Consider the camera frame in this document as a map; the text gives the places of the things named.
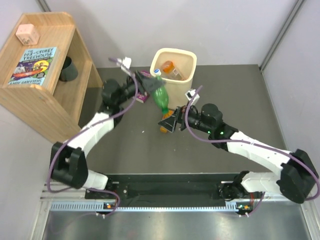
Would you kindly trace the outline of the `cream plastic bin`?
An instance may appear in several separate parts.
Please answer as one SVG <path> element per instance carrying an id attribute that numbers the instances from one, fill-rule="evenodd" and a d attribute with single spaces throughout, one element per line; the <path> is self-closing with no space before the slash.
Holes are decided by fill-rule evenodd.
<path id="1" fill-rule="evenodd" d="M 172 79 L 165 73 L 163 65 L 168 61 L 173 63 L 182 80 Z M 165 81 L 164 87 L 169 96 L 168 107 L 170 109 L 187 104 L 188 99 L 185 93 L 192 88 L 196 66 L 197 56 L 191 51 L 161 48 L 155 53 L 149 72 L 154 77 L 156 75 L 155 70 L 160 70 L 161 77 Z"/>

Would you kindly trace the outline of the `green plastic bottle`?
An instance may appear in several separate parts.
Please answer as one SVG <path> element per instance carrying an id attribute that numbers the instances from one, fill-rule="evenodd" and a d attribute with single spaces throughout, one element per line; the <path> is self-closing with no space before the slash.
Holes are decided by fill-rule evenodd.
<path id="1" fill-rule="evenodd" d="M 169 96 L 167 90 L 165 88 L 165 82 L 163 79 L 158 75 L 155 77 L 157 81 L 161 84 L 159 88 L 151 93 L 151 96 L 155 102 L 155 104 L 159 107 L 162 112 L 162 115 L 165 116 L 169 113 Z"/>

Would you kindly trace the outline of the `orange bottle white cap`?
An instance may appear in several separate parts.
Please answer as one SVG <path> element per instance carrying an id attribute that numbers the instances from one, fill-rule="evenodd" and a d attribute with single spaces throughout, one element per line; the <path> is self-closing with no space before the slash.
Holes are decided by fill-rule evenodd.
<path id="1" fill-rule="evenodd" d="M 185 81 L 186 77 L 180 71 L 180 69 L 170 60 L 165 61 L 160 69 L 164 73 L 167 79 L 176 81 Z"/>

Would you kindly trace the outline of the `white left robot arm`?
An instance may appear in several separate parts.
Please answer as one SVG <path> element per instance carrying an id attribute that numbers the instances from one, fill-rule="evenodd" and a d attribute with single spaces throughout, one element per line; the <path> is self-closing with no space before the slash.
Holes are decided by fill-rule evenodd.
<path id="1" fill-rule="evenodd" d="M 152 94 L 165 85 L 160 77 L 147 76 L 141 71 L 129 72 L 120 85 L 109 78 L 102 85 L 102 103 L 93 118 L 79 133 L 64 142 L 56 142 L 51 148 L 50 166 L 46 180 L 47 189 L 52 180 L 74 189 L 96 189 L 102 198 L 109 198 L 114 191 L 105 174 L 90 170 L 86 157 L 100 139 L 112 131 L 130 107 L 123 108 L 128 100 L 135 102 L 138 94 Z"/>

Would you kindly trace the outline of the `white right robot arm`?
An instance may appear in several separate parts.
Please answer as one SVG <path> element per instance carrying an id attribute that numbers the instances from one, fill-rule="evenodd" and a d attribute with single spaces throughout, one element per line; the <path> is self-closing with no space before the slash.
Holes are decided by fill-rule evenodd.
<path id="1" fill-rule="evenodd" d="M 173 133 L 187 128 L 208 134 L 206 141 L 218 149 L 245 157 L 268 172 L 242 171 L 222 190 L 228 190 L 239 198 L 250 193 L 281 194 L 298 204 L 310 200 L 314 187 L 319 187 L 319 175 L 308 154 L 297 149 L 294 152 L 271 147 L 255 140 L 223 121 L 223 114 L 212 103 L 197 110 L 195 106 L 177 107 L 173 114 L 158 124 Z"/>

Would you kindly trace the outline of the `small orange bottle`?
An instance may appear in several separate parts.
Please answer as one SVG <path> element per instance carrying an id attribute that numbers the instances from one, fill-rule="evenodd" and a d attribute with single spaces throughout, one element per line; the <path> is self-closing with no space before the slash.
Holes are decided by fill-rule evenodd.
<path id="1" fill-rule="evenodd" d="M 177 125 L 174 110 L 169 109 L 167 113 L 163 114 L 162 119 L 158 124 L 160 125 L 160 130 L 163 133 L 173 133 Z"/>

